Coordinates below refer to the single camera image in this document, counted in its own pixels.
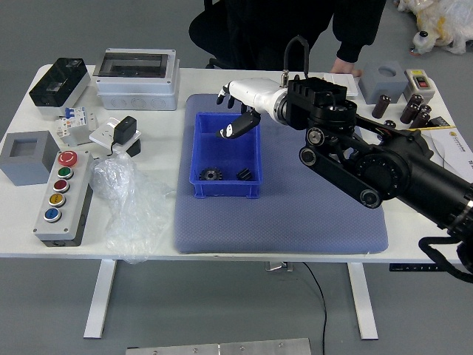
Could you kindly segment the person's left hand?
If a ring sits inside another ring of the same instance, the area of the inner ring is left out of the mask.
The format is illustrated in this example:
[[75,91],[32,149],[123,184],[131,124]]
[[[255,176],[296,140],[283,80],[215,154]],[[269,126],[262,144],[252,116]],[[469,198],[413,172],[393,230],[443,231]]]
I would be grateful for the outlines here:
[[354,77],[361,77],[363,71],[355,68],[355,64],[347,61],[343,61],[340,58],[336,58],[333,62],[333,66],[330,73],[334,74],[351,74]]

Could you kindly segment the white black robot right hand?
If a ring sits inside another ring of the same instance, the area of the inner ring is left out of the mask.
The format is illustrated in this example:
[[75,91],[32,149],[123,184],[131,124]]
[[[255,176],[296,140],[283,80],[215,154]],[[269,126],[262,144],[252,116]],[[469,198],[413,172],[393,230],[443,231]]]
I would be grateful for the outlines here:
[[287,88],[269,78],[247,78],[230,81],[224,85],[217,96],[217,104],[221,104],[228,96],[228,108],[235,101],[242,104],[241,115],[225,128],[216,132],[216,136],[225,139],[235,139],[259,125],[261,114],[268,113],[277,123],[287,125],[286,97]]

